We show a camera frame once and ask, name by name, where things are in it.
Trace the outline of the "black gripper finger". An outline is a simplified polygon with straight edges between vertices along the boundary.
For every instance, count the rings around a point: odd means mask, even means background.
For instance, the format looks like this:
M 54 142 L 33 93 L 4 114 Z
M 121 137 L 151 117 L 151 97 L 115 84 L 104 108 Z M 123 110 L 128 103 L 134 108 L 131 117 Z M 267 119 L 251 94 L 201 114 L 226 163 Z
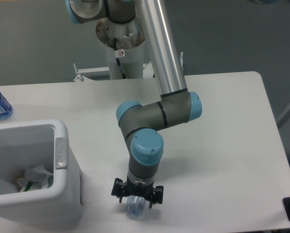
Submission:
M 123 182 L 120 178 L 116 178 L 114 180 L 111 195 L 116 196 L 119 199 L 119 203 L 122 203 L 123 197 L 129 196 L 127 183 Z
M 149 209 L 152 208 L 154 204 L 162 204 L 163 202 L 163 191 L 164 187 L 162 185 L 151 187 L 145 194 L 145 199 L 149 201 Z

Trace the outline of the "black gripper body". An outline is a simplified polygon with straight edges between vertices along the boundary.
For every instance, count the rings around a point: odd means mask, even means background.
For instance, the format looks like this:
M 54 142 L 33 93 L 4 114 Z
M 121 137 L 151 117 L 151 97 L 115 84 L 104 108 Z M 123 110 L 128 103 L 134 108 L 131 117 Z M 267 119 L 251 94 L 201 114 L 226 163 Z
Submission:
M 156 194 L 154 194 L 154 182 L 150 185 L 135 185 L 131 181 L 126 182 L 124 190 L 124 197 L 139 196 L 145 198 L 147 201 L 156 201 Z

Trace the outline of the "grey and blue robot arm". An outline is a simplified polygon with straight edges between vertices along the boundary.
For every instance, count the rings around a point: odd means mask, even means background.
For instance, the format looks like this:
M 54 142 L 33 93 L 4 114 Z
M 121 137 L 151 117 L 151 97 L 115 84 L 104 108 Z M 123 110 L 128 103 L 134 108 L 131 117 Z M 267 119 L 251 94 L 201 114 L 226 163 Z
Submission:
M 139 78 L 143 62 L 133 53 L 147 44 L 161 100 L 148 105 L 129 100 L 116 110 L 118 126 L 129 151 L 127 180 L 115 179 L 112 195 L 139 196 L 161 204 L 163 187 L 154 180 L 163 155 L 159 131 L 199 118 L 202 104 L 187 89 L 182 65 L 162 0 L 68 0 L 74 23 L 96 21 L 112 79 Z

